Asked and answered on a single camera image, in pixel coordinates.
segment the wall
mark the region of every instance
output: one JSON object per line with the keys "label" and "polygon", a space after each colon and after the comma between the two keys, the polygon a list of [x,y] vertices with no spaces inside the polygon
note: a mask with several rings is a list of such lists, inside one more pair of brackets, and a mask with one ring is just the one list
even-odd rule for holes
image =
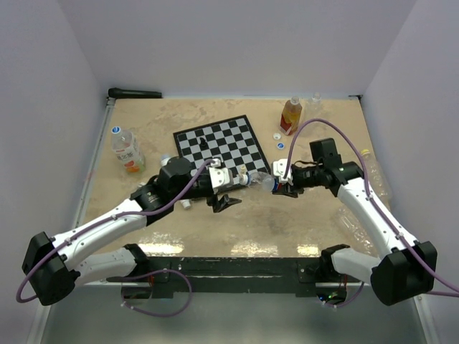
{"label": "wall", "polygon": [[0,80],[0,342],[25,343],[22,260],[34,234],[69,228],[103,95],[55,0],[0,3]]}
{"label": "wall", "polygon": [[415,0],[59,0],[104,87],[360,94]]}
{"label": "wall", "polygon": [[[438,272],[459,285],[457,13],[455,0],[418,0],[363,100],[396,215],[437,247]],[[458,301],[430,304],[442,343],[456,343]]]}

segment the black and white checkered board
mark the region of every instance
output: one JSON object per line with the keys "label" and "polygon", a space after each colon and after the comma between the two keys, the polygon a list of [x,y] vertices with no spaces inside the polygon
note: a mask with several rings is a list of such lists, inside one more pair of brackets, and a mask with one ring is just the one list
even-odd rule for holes
{"label": "black and white checkered board", "polygon": [[[205,138],[207,149],[199,147],[200,138]],[[191,161],[192,175],[209,158],[222,159],[235,177],[235,184],[239,182],[237,174],[241,165],[246,165],[249,173],[270,173],[268,161],[246,115],[179,131],[174,133],[174,140],[179,155]]]}

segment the juice bottle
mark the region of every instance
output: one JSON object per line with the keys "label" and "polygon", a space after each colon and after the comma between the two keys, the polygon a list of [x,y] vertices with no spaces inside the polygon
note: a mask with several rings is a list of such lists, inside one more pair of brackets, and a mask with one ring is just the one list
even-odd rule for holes
{"label": "juice bottle", "polygon": [[129,130],[112,128],[112,151],[129,173],[145,170],[145,156],[141,152],[137,139]]}
{"label": "juice bottle", "polygon": [[286,134],[291,135],[298,129],[300,123],[301,110],[303,107],[300,104],[298,96],[292,97],[287,100],[280,116],[280,130]]}

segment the table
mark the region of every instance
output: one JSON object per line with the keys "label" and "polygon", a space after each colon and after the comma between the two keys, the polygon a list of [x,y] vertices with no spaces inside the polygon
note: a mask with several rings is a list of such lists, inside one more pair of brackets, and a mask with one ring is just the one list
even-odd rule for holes
{"label": "table", "polygon": [[[284,150],[278,150],[273,133],[278,133],[280,113],[286,99],[160,99],[117,100],[106,136],[114,125],[132,130],[146,155],[147,169],[142,174],[127,174],[110,150],[110,137],[100,151],[98,169],[93,176],[85,222],[118,205],[158,173],[160,157],[176,154],[172,133],[198,125],[247,115],[269,162],[286,158],[292,136],[282,137]],[[311,118],[307,102],[301,120]],[[349,136],[361,150],[372,144],[357,99],[323,100],[319,117],[330,120]],[[293,161],[311,160],[309,142],[335,138],[343,161],[356,161],[350,147],[320,123],[305,128],[297,139]],[[258,188],[233,191],[231,197],[242,203],[213,214],[205,201],[184,210],[180,204],[172,214],[149,227],[127,234],[101,252],[124,244],[137,243],[147,255],[181,255],[203,257],[315,257],[320,250],[335,244],[350,244],[364,251],[362,242],[351,233],[337,228],[333,218],[342,206],[324,188],[307,190],[298,199],[271,196]]]}

